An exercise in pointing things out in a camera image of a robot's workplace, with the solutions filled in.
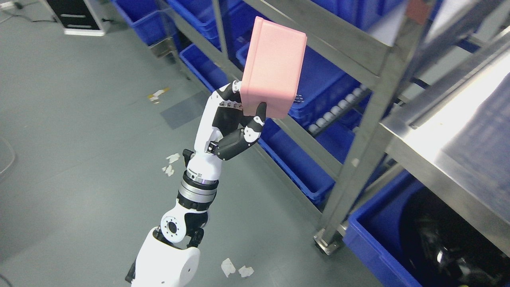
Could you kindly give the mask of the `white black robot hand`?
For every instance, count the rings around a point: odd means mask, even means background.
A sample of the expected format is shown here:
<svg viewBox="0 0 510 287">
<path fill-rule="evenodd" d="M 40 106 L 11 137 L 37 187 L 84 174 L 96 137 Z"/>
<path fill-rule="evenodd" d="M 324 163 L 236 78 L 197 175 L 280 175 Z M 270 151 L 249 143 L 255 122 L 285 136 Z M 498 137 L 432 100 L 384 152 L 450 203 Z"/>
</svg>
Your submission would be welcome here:
<svg viewBox="0 0 510 287">
<path fill-rule="evenodd" d="M 217 181 L 222 162 L 253 146 L 262 134 L 265 102 L 257 106 L 255 116 L 250 116 L 245 127 L 237 129 L 243 117 L 240 88 L 240 81 L 228 83 L 206 100 L 195 138 L 195 153 L 186 165 L 186 174 L 196 182 Z"/>
</svg>

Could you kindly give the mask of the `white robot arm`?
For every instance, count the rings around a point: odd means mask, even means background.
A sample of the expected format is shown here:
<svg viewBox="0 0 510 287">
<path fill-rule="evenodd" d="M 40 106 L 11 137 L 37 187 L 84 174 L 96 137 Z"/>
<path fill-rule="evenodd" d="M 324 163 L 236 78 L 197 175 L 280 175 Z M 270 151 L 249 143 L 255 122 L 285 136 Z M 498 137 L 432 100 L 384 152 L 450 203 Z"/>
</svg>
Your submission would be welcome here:
<svg viewBox="0 0 510 287">
<path fill-rule="evenodd" d="M 186 169 L 175 206 L 148 232 L 125 277 L 131 286 L 184 287 L 193 279 L 222 163 L 253 146 L 266 121 L 266 103 L 244 116 L 241 84 L 233 81 L 209 96 L 194 149 L 182 151 Z"/>
</svg>

